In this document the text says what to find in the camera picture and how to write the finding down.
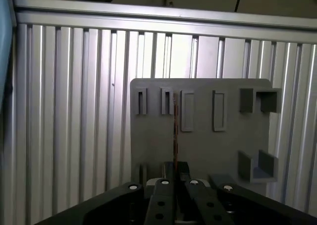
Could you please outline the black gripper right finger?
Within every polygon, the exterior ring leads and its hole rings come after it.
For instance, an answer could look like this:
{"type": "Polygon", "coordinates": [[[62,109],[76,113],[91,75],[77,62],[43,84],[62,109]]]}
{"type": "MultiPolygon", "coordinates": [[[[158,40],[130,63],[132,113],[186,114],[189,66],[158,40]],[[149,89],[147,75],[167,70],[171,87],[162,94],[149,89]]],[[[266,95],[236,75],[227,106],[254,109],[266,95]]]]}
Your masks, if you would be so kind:
{"type": "Polygon", "coordinates": [[[177,196],[185,221],[199,225],[315,225],[317,219],[239,186],[227,174],[206,183],[191,177],[187,162],[177,164],[177,196]]]}

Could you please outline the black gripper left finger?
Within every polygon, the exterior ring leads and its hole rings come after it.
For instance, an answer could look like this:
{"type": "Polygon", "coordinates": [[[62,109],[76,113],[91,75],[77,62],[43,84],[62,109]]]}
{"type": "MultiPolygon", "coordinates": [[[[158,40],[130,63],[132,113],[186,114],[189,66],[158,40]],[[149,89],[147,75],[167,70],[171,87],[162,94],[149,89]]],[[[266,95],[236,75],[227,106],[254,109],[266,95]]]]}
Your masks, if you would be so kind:
{"type": "Polygon", "coordinates": [[[42,225],[172,225],[175,169],[164,162],[162,177],[145,185],[125,183],[40,222],[42,225]]]}

